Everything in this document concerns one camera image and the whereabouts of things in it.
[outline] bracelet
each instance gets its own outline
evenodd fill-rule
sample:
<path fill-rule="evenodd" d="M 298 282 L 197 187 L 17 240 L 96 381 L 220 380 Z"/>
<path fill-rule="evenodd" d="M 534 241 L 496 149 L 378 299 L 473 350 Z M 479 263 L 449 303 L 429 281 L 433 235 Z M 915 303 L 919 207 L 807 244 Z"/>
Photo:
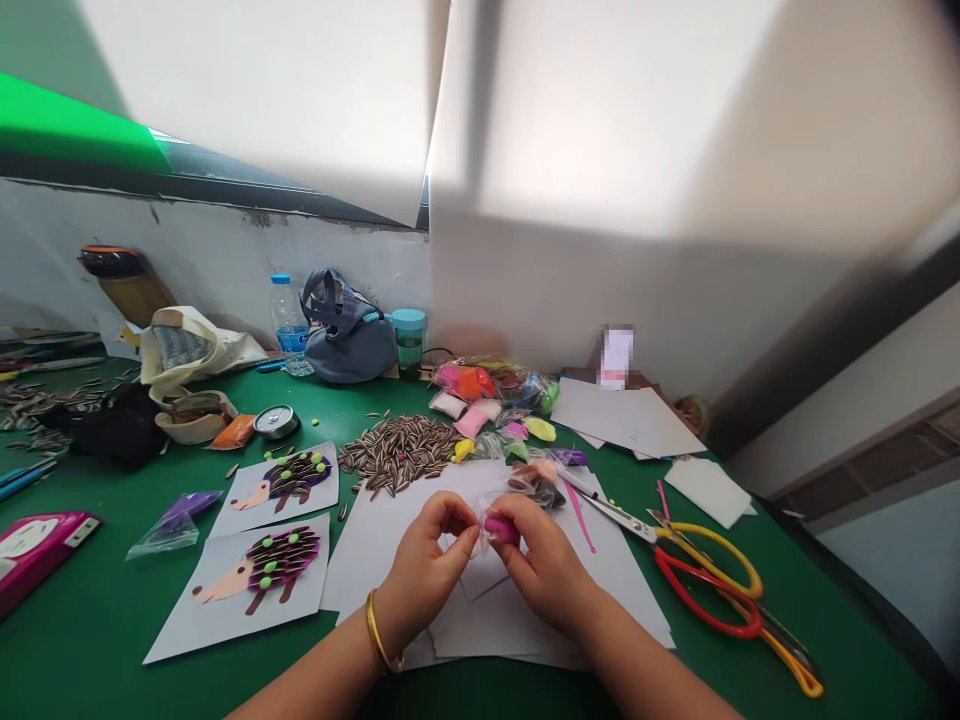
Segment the bracelet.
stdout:
<path fill-rule="evenodd" d="M 373 596 L 376 594 L 377 589 L 374 588 L 370 591 L 370 594 L 367 595 L 367 630 L 370 631 L 370 639 L 373 640 L 374 650 L 377 655 L 380 656 L 380 660 L 386 666 L 387 670 L 394 675 L 399 675 L 403 672 L 403 653 L 400 653 L 400 657 L 397 658 L 395 663 L 387 659 L 387 652 L 383 649 L 383 642 L 380 640 L 380 631 L 377 630 L 377 618 L 373 615 Z"/>

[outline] pink box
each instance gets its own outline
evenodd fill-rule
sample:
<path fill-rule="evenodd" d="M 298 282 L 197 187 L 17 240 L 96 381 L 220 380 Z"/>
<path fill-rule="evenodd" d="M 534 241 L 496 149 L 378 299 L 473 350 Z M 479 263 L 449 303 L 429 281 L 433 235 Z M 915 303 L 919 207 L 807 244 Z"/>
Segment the pink box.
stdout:
<path fill-rule="evenodd" d="M 33 515 L 0 535 L 0 620 L 102 525 L 85 512 Z"/>

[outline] scissors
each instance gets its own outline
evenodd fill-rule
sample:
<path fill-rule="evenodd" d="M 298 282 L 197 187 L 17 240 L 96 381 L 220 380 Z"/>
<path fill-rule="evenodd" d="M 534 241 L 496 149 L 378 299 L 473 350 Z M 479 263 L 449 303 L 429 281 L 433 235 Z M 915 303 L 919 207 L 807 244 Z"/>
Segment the scissors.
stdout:
<path fill-rule="evenodd" d="M 760 610 L 757 608 L 756 603 L 751 597 L 751 595 L 759 597 L 763 592 L 763 585 L 760 582 L 760 576 L 757 575 L 757 571 L 754 570 L 753 565 L 750 564 L 750 561 L 747 560 L 746 556 L 736 547 L 734 547 L 733 544 L 730 543 L 726 538 L 717 535 L 712 530 L 700 527 L 699 525 L 691 525 L 689 523 L 670 523 L 665 527 L 654 528 L 653 526 L 638 520 L 630 513 L 624 512 L 620 508 L 614 507 L 613 505 L 594 497 L 593 493 L 587 492 L 579 482 L 576 484 L 570 484 L 574 490 L 577 491 L 577 494 L 579 494 L 584 500 L 593 505 L 597 510 L 621 527 L 627 529 L 637 537 L 646 541 L 653 548 L 654 559 L 657 563 L 657 567 L 659 567 L 666 576 L 667 582 L 670 583 L 677 595 L 680 596 L 680 599 L 683 601 L 683 603 L 690 608 L 690 610 L 692 610 L 697 617 L 710 625 L 712 628 L 730 635 L 731 637 L 746 640 L 760 636 L 761 632 L 763 632 L 763 616 L 760 614 Z M 740 564 L 742 564 L 744 569 L 747 571 L 747 575 L 750 577 L 750 586 L 744 587 L 726 575 L 716 565 L 704 557 L 704 555 L 696 549 L 696 546 L 687 539 L 684 533 L 703 535 L 726 548 L 738 561 L 740 561 Z M 677 545 L 679 545 L 687 555 L 692 557 L 703 567 L 703 570 L 695 568 L 692 565 L 688 565 L 682 560 L 678 560 L 672 555 L 667 554 L 663 548 L 657 544 L 658 541 L 662 539 L 673 540 L 675 543 L 677 543 Z M 722 620 L 718 620 L 706 610 L 701 608 L 694 601 L 694 599 L 690 597 L 690 593 L 687 592 L 687 589 L 683 586 L 683 583 L 680 582 L 680 579 L 677 577 L 675 571 L 680 571 L 684 574 L 697 577 L 700 580 L 703 580 L 705 583 L 712 585 L 717 591 L 727 593 L 733 597 L 734 600 L 744 610 L 745 614 L 743 615 L 743 618 L 745 620 L 745 624 L 730 625 Z"/>
<path fill-rule="evenodd" d="M 596 497 L 595 493 L 584 488 L 579 482 L 571 482 L 575 481 L 576 478 L 567 476 L 569 476 L 569 473 L 564 473 L 564 479 L 570 482 L 570 485 L 584 500 L 621 527 L 654 546 L 657 566 L 667 576 L 670 585 L 680 595 L 684 603 L 693 610 L 699 618 L 712 627 L 733 637 L 753 638 L 759 636 L 770 646 L 770 649 L 777 654 L 790 672 L 793 673 L 793 676 L 800 685 L 800 689 L 807 697 L 816 699 L 823 695 L 823 685 L 819 679 L 819 672 L 813 664 L 810 654 L 806 648 L 758 602 L 763 595 L 763 583 L 760 581 L 760 576 L 746 556 L 731 542 L 707 528 L 689 523 L 669 522 L 662 513 L 656 510 L 648 510 L 647 512 L 649 512 L 660 525 L 660 527 L 654 528 L 638 520 L 633 515 L 624 512 L 620 508 L 603 502 Z M 709 555 L 694 545 L 693 541 L 688 537 L 688 533 L 707 537 L 726 548 L 747 571 L 750 582 L 749 586 L 741 585 L 720 570 Z M 660 539 L 669 539 L 675 542 L 681 550 L 693 558 L 706 572 L 692 568 L 686 563 L 668 555 L 661 548 L 657 547 L 656 543 Z M 680 584 L 676 575 L 669 569 L 670 566 L 676 567 L 683 572 L 692 574 L 710 583 L 710 585 L 730 603 L 733 609 L 737 611 L 747 624 L 744 626 L 728 625 L 717 620 L 696 605 Z"/>

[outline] hedgehog craft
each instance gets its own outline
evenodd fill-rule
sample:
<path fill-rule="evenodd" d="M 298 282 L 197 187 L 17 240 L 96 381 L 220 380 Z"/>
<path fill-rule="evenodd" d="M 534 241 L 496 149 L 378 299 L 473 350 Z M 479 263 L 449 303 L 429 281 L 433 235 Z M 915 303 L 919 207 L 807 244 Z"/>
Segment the hedgehog craft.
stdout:
<path fill-rule="evenodd" d="M 263 505 L 267 500 L 279 498 L 280 501 L 273 511 L 278 513 L 292 495 L 298 496 L 300 504 L 303 505 L 310 499 L 310 488 L 330 477 L 330 471 L 330 461 L 319 453 L 300 453 L 279 458 L 250 497 L 246 500 L 231 500 L 230 507 L 234 510 L 246 510 Z"/>
<path fill-rule="evenodd" d="M 270 590 L 282 587 L 280 604 L 283 605 L 293 594 L 297 578 L 317 559 L 319 549 L 320 538 L 309 525 L 279 535 L 266 535 L 213 585 L 206 589 L 197 585 L 192 591 L 193 599 L 206 605 L 249 590 L 256 595 L 245 614 L 253 615 Z"/>

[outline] blue bag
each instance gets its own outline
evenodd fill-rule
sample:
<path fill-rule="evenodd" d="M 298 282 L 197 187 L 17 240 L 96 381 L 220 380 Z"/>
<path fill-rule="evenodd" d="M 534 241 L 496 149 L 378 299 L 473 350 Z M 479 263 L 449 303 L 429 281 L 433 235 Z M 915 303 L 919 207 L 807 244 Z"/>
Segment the blue bag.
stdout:
<path fill-rule="evenodd" d="M 304 351 L 320 379 L 342 384 L 365 382 L 397 363 L 393 326 L 336 270 L 324 268 L 311 273 L 300 295 L 300 306 L 308 320 L 324 325 L 310 335 Z"/>

